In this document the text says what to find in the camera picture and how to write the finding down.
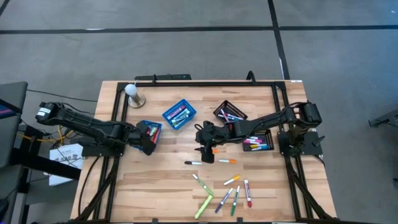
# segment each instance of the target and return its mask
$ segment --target green marker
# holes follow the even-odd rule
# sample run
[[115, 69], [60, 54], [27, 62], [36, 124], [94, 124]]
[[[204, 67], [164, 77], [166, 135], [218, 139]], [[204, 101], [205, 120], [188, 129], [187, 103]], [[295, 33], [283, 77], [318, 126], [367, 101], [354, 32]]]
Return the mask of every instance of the green marker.
[[195, 219], [198, 219], [202, 213], [205, 211], [207, 205], [210, 203], [210, 201], [213, 199], [212, 195], [209, 195], [207, 197], [207, 199], [205, 200], [205, 203], [203, 203], [203, 205], [200, 207], [199, 211], [197, 212], [197, 214], [195, 215]]
[[236, 194], [235, 194], [235, 198], [234, 198], [234, 203], [232, 204], [231, 216], [234, 216], [234, 213], [235, 213], [235, 208], [236, 208], [236, 203], [238, 202], [239, 189], [240, 189], [240, 188], [241, 188], [241, 186], [238, 186], [238, 188], [236, 189]]
[[195, 174], [192, 174], [192, 176], [199, 181], [200, 185], [202, 185], [202, 187], [207, 191], [207, 193], [209, 193], [211, 196], [214, 196], [214, 193], [206, 186], [206, 184], [199, 179], [199, 177]]

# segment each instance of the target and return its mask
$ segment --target gray carpet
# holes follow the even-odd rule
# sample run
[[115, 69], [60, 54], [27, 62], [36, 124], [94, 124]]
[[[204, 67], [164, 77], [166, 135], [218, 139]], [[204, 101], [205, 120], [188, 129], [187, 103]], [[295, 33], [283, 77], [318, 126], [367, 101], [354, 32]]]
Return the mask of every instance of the gray carpet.
[[[274, 0], [280, 26], [396, 25], [396, 1]], [[263, 0], [10, 0], [0, 30], [177, 26], [271, 26]], [[321, 112], [326, 172], [343, 220], [396, 223], [398, 130], [368, 120], [398, 108], [398, 30], [282, 31], [291, 79], [303, 80]], [[0, 83], [96, 99], [103, 80], [190, 73], [194, 79], [281, 79], [273, 31], [0, 35]], [[41, 101], [95, 103], [29, 93], [23, 119], [38, 128]], [[35, 189], [31, 200], [41, 199]], [[65, 221], [75, 185], [47, 192], [28, 222]]]

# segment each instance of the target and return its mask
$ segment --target wooden tabletop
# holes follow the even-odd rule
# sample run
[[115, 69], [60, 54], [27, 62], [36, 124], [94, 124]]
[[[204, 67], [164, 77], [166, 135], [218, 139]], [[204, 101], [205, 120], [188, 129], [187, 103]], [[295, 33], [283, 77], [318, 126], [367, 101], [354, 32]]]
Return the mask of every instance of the wooden tabletop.
[[[99, 94], [95, 118], [111, 119], [116, 81], [103, 82]], [[303, 83], [286, 81], [289, 102], [306, 101]], [[216, 159], [236, 159], [236, 164], [215, 162], [202, 166], [185, 165], [184, 161], [200, 161], [199, 147], [195, 142], [194, 124], [202, 125], [204, 120], [222, 126], [213, 111], [228, 100], [255, 119], [275, 113], [271, 88], [268, 86], [218, 86], [218, 87], [139, 87], [139, 94], [145, 95], [146, 104], [139, 109], [128, 108], [127, 122], [136, 124], [147, 119], [162, 123], [162, 133], [155, 153], [147, 156], [137, 149], [126, 146], [119, 165], [112, 222], [150, 222], [158, 218], [160, 222], [194, 222], [194, 215], [206, 200], [208, 193], [192, 177], [196, 174], [214, 192], [215, 196], [200, 217], [199, 221], [292, 221], [294, 212], [283, 157], [279, 154], [277, 142], [278, 128], [272, 128], [275, 150], [262, 152], [243, 152], [241, 144], [218, 146], [220, 153]], [[123, 103], [119, 105], [118, 120]], [[181, 99], [186, 99], [197, 111], [196, 116], [179, 130], [173, 130], [163, 119], [162, 113]], [[331, 198], [328, 180], [323, 164], [313, 156], [302, 156], [303, 168], [309, 191], [317, 202], [331, 216], [335, 209]], [[71, 218], [77, 217], [78, 198], [94, 158], [84, 161]], [[102, 158], [94, 166], [83, 194], [82, 208], [93, 198], [98, 188]], [[241, 178], [224, 186], [223, 183], [235, 175]], [[252, 194], [252, 207], [249, 208], [244, 193], [243, 180], [249, 180]], [[235, 215], [231, 217], [231, 206], [236, 187], [240, 185]], [[234, 187], [226, 204], [215, 213], [230, 187]], [[302, 194], [299, 189], [301, 214], [305, 217]], [[101, 205], [100, 217], [104, 217], [106, 199]]]

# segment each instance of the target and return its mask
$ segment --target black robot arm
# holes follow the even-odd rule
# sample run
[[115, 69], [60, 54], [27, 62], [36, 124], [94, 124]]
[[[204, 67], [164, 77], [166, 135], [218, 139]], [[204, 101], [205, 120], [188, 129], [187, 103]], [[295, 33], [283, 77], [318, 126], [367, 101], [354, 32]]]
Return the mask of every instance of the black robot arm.
[[142, 146], [148, 156], [156, 147], [150, 140], [149, 127], [142, 121], [137, 126], [126, 122], [101, 121], [67, 108], [63, 103], [41, 102], [36, 120], [44, 125], [62, 125], [78, 133], [94, 138], [103, 146], [114, 147], [128, 144]]
[[212, 122], [204, 121], [203, 127], [196, 124], [198, 130], [196, 142], [203, 147], [199, 148], [203, 162], [214, 162], [212, 147], [224, 143], [241, 143], [252, 133], [258, 130], [273, 128], [280, 124], [294, 124], [289, 130], [289, 141], [292, 150], [300, 151], [303, 147], [303, 136], [310, 128], [317, 127], [322, 122], [316, 104], [293, 103], [280, 112], [269, 114], [251, 121], [241, 120], [226, 122], [223, 127], [217, 127]]

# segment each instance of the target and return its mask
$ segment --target blue basket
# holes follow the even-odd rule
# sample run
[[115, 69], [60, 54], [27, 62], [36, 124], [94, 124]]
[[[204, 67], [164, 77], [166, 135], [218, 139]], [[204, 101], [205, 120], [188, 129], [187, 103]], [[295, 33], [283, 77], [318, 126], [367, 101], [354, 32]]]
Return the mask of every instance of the blue basket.
[[[182, 121], [182, 123], [180, 123], [177, 127], [175, 127], [171, 121], [172, 119], [167, 119], [167, 117], [183, 105], [185, 106], [186, 109], [189, 110], [189, 112], [190, 112], [189, 117], [187, 119], [185, 119], [184, 121]], [[181, 101], [176, 103], [174, 106], [172, 106], [170, 109], [168, 109], [166, 112], [164, 112], [162, 114], [162, 116], [174, 130], [178, 130], [182, 126], [184, 126], [188, 121], [190, 121], [195, 116], [196, 113], [197, 113], [197, 111], [195, 111], [195, 109], [193, 109], [193, 107], [188, 103], [188, 101], [185, 99], [182, 99]]]
[[[156, 142], [155, 142], [155, 144], [157, 145], [157, 142], [159, 141], [159, 139], [160, 139], [160, 132], [162, 131], [162, 124], [160, 124], [160, 123], [155, 123], [155, 122], [152, 122], [152, 121], [147, 121], [147, 120], [142, 120], [146, 125], [148, 125], [148, 126], [150, 126], [150, 127], [158, 127], [158, 137], [157, 137], [157, 139], [156, 139]], [[135, 147], [136, 149], [139, 149], [139, 150], [142, 150], [142, 146], [133, 146], [133, 147]]]

